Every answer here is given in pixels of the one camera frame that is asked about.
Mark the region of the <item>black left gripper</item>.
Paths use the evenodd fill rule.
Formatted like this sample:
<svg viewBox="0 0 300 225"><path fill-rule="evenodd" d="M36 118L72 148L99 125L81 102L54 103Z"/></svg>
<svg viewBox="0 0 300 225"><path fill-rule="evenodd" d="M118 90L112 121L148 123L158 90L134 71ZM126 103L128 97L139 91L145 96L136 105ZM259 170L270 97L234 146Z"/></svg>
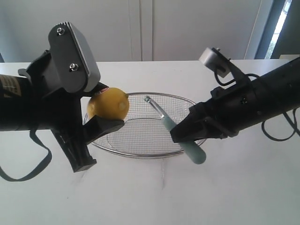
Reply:
<svg viewBox="0 0 300 225"><path fill-rule="evenodd" d="M30 108L34 129L50 129L74 172L90 169L96 160L87 145L124 126L123 120L92 117L83 125L81 98L104 92L109 86L98 82L90 92L69 93L60 85L50 50L46 50L20 75L31 82L35 103Z"/></svg>

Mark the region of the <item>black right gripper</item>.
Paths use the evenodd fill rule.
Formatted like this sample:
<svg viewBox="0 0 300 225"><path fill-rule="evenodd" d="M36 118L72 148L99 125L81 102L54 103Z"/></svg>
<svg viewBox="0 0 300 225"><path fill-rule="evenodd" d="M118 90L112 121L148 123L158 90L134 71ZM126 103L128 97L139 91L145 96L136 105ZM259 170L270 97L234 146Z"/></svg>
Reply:
<svg viewBox="0 0 300 225"><path fill-rule="evenodd" d="M187 117L176 128L181 137L194 141L235 137L257 117L256 80L228 88L216 87L211 98L189 108Z"/></svg>

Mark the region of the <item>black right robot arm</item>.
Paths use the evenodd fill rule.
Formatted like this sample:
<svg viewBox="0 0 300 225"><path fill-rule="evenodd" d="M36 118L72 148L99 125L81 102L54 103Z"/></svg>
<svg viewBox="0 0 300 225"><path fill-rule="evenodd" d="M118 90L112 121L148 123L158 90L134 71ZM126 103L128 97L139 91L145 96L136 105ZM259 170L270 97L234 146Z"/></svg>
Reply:
<svg viewBox="0 0 300 225"><path fill-rule="evenodd" d="M300 59L296 58L262 76L245 74L227 61L234 79L224 83L216 78L219 86L211 98L189 109L188 116L171 130L175 143L201 139L235 137L240 131L261 124L263 133L271 140L265 122L283 115L292 127L292 135L299 134L296 114L300 107Z"/></svg>

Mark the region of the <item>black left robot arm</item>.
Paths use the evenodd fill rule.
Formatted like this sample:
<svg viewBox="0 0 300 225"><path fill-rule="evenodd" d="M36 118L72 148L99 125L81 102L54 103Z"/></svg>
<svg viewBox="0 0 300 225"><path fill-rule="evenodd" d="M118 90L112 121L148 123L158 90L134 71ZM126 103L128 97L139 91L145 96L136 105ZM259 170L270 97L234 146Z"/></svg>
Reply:
<svg viewBox="0 0 300 225"><path fill-rule="evenodd" d="M88 170L96 160L88 144L115 132L124 121L94 116L83 123L81 98L91 97L104 85L88 82L88 70L76 50L47 50L18 76L0 77L1 131L28 130L38 145L38 130L50 130L74 172Z"/></svg>

